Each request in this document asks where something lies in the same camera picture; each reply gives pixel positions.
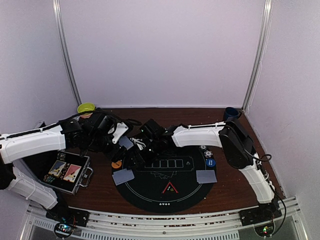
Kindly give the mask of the blue playing card deck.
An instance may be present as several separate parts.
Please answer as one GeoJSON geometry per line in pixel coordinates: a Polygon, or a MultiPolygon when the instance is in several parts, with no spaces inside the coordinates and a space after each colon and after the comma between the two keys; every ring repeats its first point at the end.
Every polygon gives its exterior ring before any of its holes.
{"type": "Polygon", "coordinates": [[[132,148],[134,146],[134,144],[132,143],[132,141],[127,137],[127,136],[123,136],[119,139],[118,144],[121,147],[124,147],[126,150],[129,150],[130,148],[132,148]]]}

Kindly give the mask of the orange round blind button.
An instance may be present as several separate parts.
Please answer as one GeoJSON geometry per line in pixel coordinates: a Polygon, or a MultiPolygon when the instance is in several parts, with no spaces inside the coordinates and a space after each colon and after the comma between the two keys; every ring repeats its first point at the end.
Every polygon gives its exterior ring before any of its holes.
{"type": "Polygon", "coordinates": [[[122,167],[122,161],[119,160],[119,161],[117,161],[117,162],[112,162],[112,163],[111,163],[111,167],[112,167],[113,169],[119,169],[119,168],[121,168],[121,167],[122,167]]]}

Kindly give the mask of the blue card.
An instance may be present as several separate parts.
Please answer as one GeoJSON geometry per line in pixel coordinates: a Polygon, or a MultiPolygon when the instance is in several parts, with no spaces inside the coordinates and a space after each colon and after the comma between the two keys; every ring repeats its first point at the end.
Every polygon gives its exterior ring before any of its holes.
{"type": "Polygon", "coordinates": [[[135,178],[131,169],[121,169],[112,174],[113,181],[116,186],[129,182],[135,178]]]}
{"type": "Polygon", "coordinates": [[[214,170],[197,170],[196,181],[199,184],[212,184],[217,182],[216,172],[214,170]]]}

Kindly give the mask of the red black triangle marker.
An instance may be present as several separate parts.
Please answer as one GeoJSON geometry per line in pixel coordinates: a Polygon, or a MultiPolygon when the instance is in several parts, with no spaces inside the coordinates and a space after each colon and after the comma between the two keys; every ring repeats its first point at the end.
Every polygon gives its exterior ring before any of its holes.
{"type": "Polygon", "coordinates": [[[164,190],[162,191],[162,194],[178,194],[178,190],[175,188],[175,186],[169,181],[168,184],[165,186],[164,190]]]}

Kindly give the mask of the blue white poker chip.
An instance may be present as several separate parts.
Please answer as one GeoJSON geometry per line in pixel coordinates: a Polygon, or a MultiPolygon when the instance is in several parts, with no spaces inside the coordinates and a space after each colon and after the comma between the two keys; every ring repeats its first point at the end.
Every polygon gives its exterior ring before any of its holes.
{"type": "Polygon", "coordinates": [[[203,152],[206,159],[211,159],[213,157],[213,152],[211,150],[206,150],[203,152]]]}

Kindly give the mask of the blue round blind button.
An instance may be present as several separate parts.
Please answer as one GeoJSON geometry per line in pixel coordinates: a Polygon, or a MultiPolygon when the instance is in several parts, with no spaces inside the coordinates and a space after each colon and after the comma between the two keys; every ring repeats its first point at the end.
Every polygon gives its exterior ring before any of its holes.
{"type": "Polygon", "coordinates": [[[207,158],[205,160],[205,164],[210,167],[210,168],[213,168],[216,166],[216,161],[213,159],[213,158],[207,158]]]}

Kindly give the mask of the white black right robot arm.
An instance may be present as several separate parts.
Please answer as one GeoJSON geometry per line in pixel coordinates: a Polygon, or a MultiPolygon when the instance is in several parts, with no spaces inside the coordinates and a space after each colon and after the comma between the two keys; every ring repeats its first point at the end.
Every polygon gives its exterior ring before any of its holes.
{"type": "Polygon", "coordinates": [[[252,187],[258,206],[252,214],[259,220],[281,216],[280,197],[262,163],[271,159],[259,157],[254,141],[235,117],[212,124],[171,126],[167,129],[150,119],[130,140],[139,150],[138,165],[145,165],[169,147],[212,146],[222,148],[227,163],[238,169],[252,187]]]}

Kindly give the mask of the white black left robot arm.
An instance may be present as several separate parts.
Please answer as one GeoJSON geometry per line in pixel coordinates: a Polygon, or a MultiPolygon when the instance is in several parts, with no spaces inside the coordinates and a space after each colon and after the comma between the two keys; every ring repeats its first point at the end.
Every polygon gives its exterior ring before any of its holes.
{"type": "Polygon", "coordinates": [[[103,110],[86,111],[56,123],[0,137],[0,188],[13,191],[51,210],[61,222],[72,218],[72,211],[57,192],[23,175],[14,162],[25,157],[52,151],[78,148],[109,154],[120,150],[121,137],[132,129],[127,119],[103,110]]]}

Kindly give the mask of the green bowl on red saucer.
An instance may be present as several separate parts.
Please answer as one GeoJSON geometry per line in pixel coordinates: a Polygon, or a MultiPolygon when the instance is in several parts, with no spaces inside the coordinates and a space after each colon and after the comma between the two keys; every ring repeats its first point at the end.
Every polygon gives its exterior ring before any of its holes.
{"type": "Polygon", "coordinates": [[[77,113],[80,114],[81,118],[87,119],[93,114],[92,111],[95,109],[96,106],[93,103],[86,102],[77,107],[77,113]]]}

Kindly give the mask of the red card box in case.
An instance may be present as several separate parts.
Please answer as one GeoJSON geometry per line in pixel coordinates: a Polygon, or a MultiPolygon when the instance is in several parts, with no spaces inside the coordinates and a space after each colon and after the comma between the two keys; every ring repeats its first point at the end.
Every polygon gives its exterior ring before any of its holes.
{"type": "Polygon", "coordinates": [[[63,177],[64,181],[74,183],[79,172],[81,170],[81,166],[71,164],[66,172],[66,174],[63,177]]]}

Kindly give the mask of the round black poker mat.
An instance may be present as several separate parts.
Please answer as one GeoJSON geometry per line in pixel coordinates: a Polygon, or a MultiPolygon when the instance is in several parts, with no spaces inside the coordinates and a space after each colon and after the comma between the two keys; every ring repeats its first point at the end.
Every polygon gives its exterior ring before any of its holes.
{"type": "Polygon", "coordinates": [[[112,174],[122,169],[133,171],[133,180],[115,186],[126,201],[139,209],[159,214],[184,211],[201,202],[214,185],[197,182],[197,170],[214,170],[216,173],[216,166],[206,165],[207,158],[200,146],[170,146],[144,167],[134,167],[137,153],[131,147],[121,159],[121,168],[112,169],[112,174]],[[162,194],[168,182],[179,193],[162,194]]]}

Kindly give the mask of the aluminium poker case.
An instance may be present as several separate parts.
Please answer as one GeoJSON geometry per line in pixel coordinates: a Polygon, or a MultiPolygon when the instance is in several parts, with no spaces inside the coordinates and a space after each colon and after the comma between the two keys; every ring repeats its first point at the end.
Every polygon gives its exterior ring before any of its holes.
{"type": "Polygon", "coordinates": [[[89,156],[66,151],[50,151],[42,153],[40,160],[40,182],[66,194],[75,195],[79,188],[88,187],[94,174],[89,156]]]}

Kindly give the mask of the blue card box in case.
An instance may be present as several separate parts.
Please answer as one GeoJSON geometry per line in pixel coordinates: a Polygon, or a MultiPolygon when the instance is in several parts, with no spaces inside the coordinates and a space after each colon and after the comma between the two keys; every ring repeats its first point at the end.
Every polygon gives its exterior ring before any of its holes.
{"type": "Polygon", "coordinates": [[[65,165],[65,161],[56,160],[48,174],[58,178],[62,174],[62,170],[64,169],[65,165]]]}

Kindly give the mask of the dark blue enamel mug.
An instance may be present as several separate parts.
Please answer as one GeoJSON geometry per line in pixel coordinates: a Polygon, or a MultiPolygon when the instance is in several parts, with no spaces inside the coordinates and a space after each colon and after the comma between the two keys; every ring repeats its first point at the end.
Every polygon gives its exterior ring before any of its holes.
{"type": "Polygon", "coordinates": [[[228,118],[239,119],[242,116],[242,111],[233,107],[226,107],[223,113],[223,121],[225,122],[228,118]]]}

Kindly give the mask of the aluminium front rail frame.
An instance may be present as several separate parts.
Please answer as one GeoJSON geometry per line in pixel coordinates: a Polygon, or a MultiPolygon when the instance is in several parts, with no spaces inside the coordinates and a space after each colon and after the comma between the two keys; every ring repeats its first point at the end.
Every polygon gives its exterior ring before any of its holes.
{"type": "Polygon", "coordinates": [[[295,197],[279,204],[282,216],[243,225],[240,211],[184,215],[136,215],[89,211],[86,226],[78,226],[71,240],[263,240],[264,226],[275,225],[272,240],[308,240],[295,197]]]}

